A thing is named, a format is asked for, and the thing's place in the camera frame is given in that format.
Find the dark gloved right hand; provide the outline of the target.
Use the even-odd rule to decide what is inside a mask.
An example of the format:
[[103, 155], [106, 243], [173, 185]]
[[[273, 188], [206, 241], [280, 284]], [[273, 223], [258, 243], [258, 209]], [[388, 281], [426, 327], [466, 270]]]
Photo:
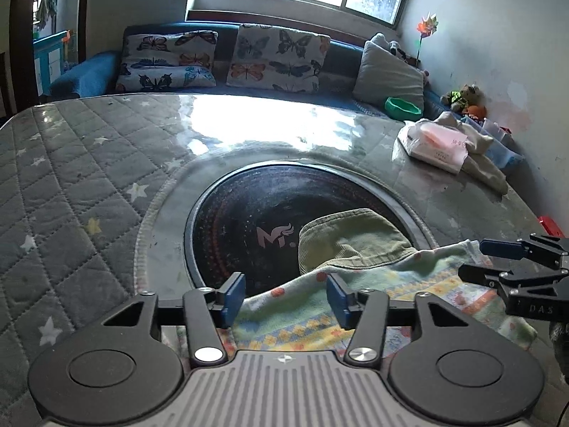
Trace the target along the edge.
[[569, 384], [569, 324], [551, 322], [549, 339], [564, 381]]

